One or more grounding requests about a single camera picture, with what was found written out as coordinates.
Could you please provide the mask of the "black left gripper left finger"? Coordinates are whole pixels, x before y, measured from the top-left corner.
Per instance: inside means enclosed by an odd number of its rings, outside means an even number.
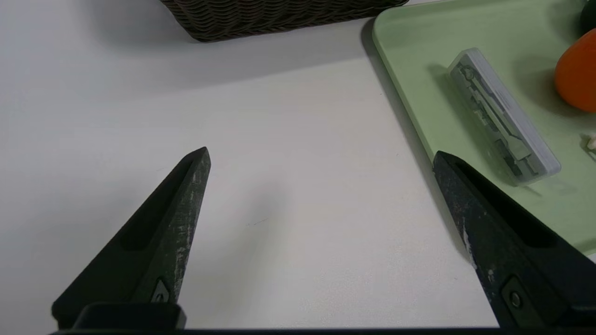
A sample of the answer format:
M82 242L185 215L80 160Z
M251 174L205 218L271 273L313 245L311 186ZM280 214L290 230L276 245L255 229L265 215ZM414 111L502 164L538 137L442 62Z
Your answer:
M179 161L54 301L59 325L94 303L177 303L210 167L206 147Z

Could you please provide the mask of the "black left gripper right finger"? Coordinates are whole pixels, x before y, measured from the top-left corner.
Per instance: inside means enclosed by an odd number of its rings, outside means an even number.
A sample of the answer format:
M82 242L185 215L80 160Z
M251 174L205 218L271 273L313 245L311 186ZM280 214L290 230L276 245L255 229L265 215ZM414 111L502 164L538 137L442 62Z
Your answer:
M433 174L501 327L595 327L592 260L456 155Z

